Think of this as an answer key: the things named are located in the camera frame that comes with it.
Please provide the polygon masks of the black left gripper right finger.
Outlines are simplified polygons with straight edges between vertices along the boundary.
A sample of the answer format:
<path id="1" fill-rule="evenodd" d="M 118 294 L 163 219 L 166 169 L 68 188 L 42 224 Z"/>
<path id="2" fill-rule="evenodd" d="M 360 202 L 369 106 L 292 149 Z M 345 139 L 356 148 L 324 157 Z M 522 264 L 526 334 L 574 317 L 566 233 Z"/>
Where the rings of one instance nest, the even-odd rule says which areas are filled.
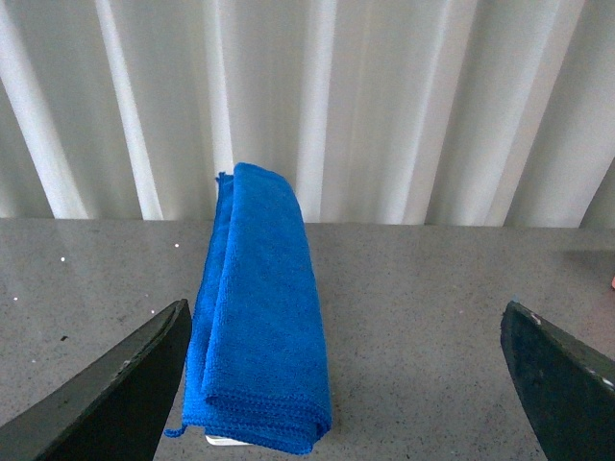
<path id="1" fill-rule="evenodd" d="M 501 348 L 549 460 L 614 458 L 614 361 L 520 303 L 508 303 Z"/>

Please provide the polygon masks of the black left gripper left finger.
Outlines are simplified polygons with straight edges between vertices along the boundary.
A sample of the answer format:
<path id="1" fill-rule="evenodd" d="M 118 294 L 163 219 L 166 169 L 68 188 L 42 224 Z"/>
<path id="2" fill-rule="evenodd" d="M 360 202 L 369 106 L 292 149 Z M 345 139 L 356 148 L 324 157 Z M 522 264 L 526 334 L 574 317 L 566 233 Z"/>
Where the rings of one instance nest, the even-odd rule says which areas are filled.
<path id="1" fill-rule="evenodd" d="M 4 460 L 151 460 L 184 370 L 191 336 L 175 301 L 1 427 Z"/>

